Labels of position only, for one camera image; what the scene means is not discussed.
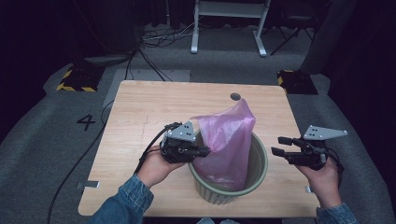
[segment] sleeve cuff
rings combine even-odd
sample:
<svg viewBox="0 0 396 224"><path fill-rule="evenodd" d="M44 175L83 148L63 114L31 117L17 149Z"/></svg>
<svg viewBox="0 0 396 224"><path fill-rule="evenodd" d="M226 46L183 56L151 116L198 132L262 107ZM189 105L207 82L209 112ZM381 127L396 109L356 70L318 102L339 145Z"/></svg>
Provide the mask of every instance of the sleeve cuff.
<svg viewBox="0 0 396 224"><path fill-rule="evenodd" d="M319 223L359 223L345 203L332 208L317 208L317 216Z"/></svg>
<svg viewBox="0 0 396 224"><path fill-rule="evenodd" d="M143 212L149 209L154 199L152 192L137 175L133 175L120 189L126 194L128 201L141 208Z"/></svg>

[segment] metal bracket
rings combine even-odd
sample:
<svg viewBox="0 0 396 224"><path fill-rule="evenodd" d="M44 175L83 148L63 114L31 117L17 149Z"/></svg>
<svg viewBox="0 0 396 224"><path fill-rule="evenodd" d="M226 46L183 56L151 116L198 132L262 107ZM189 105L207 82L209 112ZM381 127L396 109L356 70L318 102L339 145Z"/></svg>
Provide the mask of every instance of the metal bracket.
<svg viewBox="0 0 396 224"><path fill-rule="evenodd" d="M314 191L309 186L305 186L305 192L307 193L314 193Z"/></svg>
<svg viewBox="0 0 396 224"><path fill-rule="evenodd" d="M338 131L327 128L320 128L310 125L304 134L305 140L326 140L335 137L345 136L347 131Z"/></svg>
<svg viewBox="0 0 396 224"><path fill-rule="evenodd" d="M195 134L194 129L192 128L191 121L187 121L183 125L180 125L176 129L174 129L172 132L166 133L165 138L166 137L195 142Z"/></svg>
<svg viewBox="0 0 396 224"><path fill-rule="evenodd" d="M85 183L78 182L76 185L76 189L85 189L85 188L95 188L98 189L100 186L99 181L92 181L92 180L87 180Z"/></svg>

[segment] green trash can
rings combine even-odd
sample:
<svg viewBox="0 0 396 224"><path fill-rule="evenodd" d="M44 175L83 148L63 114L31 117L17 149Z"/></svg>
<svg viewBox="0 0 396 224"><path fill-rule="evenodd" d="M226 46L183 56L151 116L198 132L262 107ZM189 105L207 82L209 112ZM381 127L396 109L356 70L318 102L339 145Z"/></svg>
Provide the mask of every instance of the green trash can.
<svg viewBox="0 0 396 224"><path fill-rule="evenodd" d="M204 142L201 133L198 131L195 136L197 145L203 146ZM227 191L213 183L204 181L196 173L192 162L189 163L189 168L194 176L195 187L204 200L213 204L226 204L238 196L250 193L262 183L268 169L268 158L262 141L255 133L252 133L248 155L247 179L244 189L239 191Z"/></svg>

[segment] black cable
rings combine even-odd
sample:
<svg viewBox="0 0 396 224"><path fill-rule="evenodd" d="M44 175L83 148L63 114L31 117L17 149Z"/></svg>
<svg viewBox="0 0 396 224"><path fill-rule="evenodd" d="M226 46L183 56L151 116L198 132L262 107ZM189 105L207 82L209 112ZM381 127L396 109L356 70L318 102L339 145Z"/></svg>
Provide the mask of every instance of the black cable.
<svg viewBox="0 0 396 224"><path fill-rule="evenodd" d="M165 77L167 77L170 81L173 81L169 76L167 76L163 71L161 71L160 69L157 68L157 66L149 60L149 57L143 53L142 50L140 50L140 54L142 55L143 59L146 61L146 63L148 63L148 65L150 65L150 67L158 74L158 76L165 81L165 79L163 78L163 76L160 74L162 73Z"/></svg>
<svg viewBox="0 0 396 224"><path fill-rule="evenodd" d="M146 157L149 153L149 149L152 147L152 145L154 145L155 141L158 140L159 137L161 137L161 135L163 135L163 133L165 133L166 131L168 131L167 128L164 128L162 131L160 131L157 136L155 136L154 139L152 139L152 141L148 144L148 146L146 147L145 151L142 154L142 157L140 157L139 159L139 163L137 164L136 169L134 170L134 174L137 174L137 172L139 172L140 168L142 168L143 163L146 160Z"/></svg>
<svg viewBox="0 0 396 224"><path fill-rule="evenodd" d="M132 80L134 80L134 74L132 73L131 69L129 69L129 73L130 73L131 76L132 76Z"/></svg>
<svg viewBox="0 0 396 224"><path fill-rule="evenodd" d="M329 152L327 152L327 155L332 158L333 161L335 161L335 166L337 166L337 173L338 173L338 188L341 187L341 183L343 182L343 172L345 170L343 164L340 161L340 157L338 156L337 152L329 147L326 147Z"/></svg>
<svg viewBox="0 0 396 224"><path fill-rule="evenodd" d="M102 110L102 114L100 115L100 120L102 121L102 124L103 124L103 125L106 125L106 124L107 124L107 121L103 121L103 114L105 113L105 109L106 109L109 105L111 105L111 104L113 104L113 103L114 103L114 100L110 101L110 103L108 103L108 104L105 106L105 108L103 108L103 110Z"/></svg>
<svg viewBox="0 0 396 224"><path fill-rule="evenodd" d="M59 195L59 192L61 191L62 187L64 186L64 183L67 181L67 179L69 178L69 176L74 172L74 170L76 169L76 167L79 165L79 163L82 161L82 159L87 155L87 153L91 150L91 148L93 147L93 145L96 143L96 141L99 139L100 135L102 134L103 130L105 129L106 125L103 125L102 129L100 130L99 134L96 135L96 137L93 139L93 141L91 142L90 146L85 150L85 152L82 154L82 156L78 159L78 161L75 163L75 165L73 166L73 168L69 171L69 173L66 175L66 177L64 178L64 180L62 181L61 185L58 187L58 189L55 192L55 195L52 198L52 202L49 206L49 213L47 216L47 224L50 224L50 215L52 214L52 209L53 209L53 205L55 205L55 201L56 198Z"/></svg>
<svg viewBox="0 0 396 224"><path fill-rule="evenodd" d="M153 152L153 151L159 151L159 150L161 150L161 149L159 148L159 149L150 150L150 151L148 151L148 153Z"/></svg>
<svg viewBox="0 0 396 224"><path fill-rule="evenodd" d="M126 65L124 80L126 80L128 78L128 70L129 70L129 65L131 64L131 60L132 60L132 57L129 59L128 64Z"/></svg>
<svg viewBox="0 0 396 224"><path fill-rule="evenodd" d="M150 43L147 43L147 40L145 40L144 45L148 48L165 48L167 46L174 44L176 41L181 40L181 39L185 38L186 36L192 34L192 33L190 33L191 29L187 29L187 31L189 31L189 32L186 33L185 35L180 35L181 33L178 34L177 32L174 32L173 34L170 34L170 35L164 35L162 38L158 38L157 44L150 44ZM170 41L170 43L161 45L165 41Z"/></svg>
<svg viewBox="0 0 396 224"><path fill-rule="evenodd" d="M143 165L143 163L145 162L147 155L150 153L149 150L151 149L152 145L154 145L154 143L158 140L158 138L160 138L161 135L163 135L163 133L165 133L165 132L167 132L167 131L169 131L169 130L174 130L175 128L177 128L177 127L180 126L180 125L181 125L181 123L177 123L177 122L174 122L174 123L165 125L165 127L163 128L163 130L160 131L160 132L157 134L157 136L155 136L155 137L152 139L152 141L148 144L148 146L146 147L145 151L143 152L142 156L141 156L140 159L139 159L139 163L137 164L136 169L134 170L134 174L137 174L137 173L139 172L140 168L142 168L142 165Z"/></svg>

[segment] white stand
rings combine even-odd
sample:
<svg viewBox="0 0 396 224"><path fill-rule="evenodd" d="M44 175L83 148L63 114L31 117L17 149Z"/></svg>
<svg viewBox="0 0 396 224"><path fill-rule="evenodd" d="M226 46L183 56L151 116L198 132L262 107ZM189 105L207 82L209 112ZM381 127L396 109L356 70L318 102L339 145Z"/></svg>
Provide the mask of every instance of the white stand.
<svg viewBox="0 0 396 224"><path fill-rule="evenodd" d="M253 31L253 35L260 55L265 57L267 53L262 44L261 34L270 3L271 0L266 0L265 4L206 2L195 0L194 32L192 34L191 53L198 52L199 16L244 17L260 18L259 30Z"/></svg>

